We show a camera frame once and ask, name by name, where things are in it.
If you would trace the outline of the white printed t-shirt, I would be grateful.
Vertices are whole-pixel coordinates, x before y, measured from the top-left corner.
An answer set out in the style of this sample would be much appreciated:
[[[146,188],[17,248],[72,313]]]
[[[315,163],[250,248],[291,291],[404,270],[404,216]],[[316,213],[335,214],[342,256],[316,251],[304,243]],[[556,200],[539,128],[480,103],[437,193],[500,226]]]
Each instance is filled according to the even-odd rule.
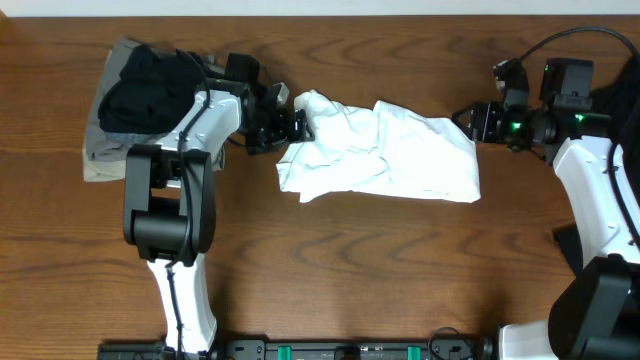
[[[473,141],[448,118],[426,118],[379,100],[345,106],[311,90],[294,106],[315,138],[288,147],[279,187],[302,203],[333,192],[473,203],[480,199]]]

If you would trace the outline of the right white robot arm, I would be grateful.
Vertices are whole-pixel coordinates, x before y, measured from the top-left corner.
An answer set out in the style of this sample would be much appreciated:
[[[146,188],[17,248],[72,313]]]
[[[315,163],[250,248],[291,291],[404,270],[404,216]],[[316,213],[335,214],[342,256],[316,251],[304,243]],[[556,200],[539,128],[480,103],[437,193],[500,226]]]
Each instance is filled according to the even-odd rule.
[[[582,108],[476,102],[453,114],[473,141],[544,150],[574,224],[554,238],[575,278],[544,320],[502,327],[498,359],[636,359],[639,356],[639,203],[610,118]]]

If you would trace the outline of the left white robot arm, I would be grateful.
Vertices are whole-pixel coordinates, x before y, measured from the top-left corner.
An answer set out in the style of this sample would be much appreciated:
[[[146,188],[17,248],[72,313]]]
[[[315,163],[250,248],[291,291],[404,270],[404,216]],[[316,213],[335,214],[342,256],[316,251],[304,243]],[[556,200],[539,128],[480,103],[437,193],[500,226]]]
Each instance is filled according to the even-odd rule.
[[[161,296],[162,359],[211,356],[218,324],[205,258],[216,231],[213,163],[234,132],[245,135],[252,155],[313,140],[306,112],[289,112],[287,96],[284,84],[264,95],[247,87],[198,91],[168,134],[127,154],[124,238],[147,263]]]

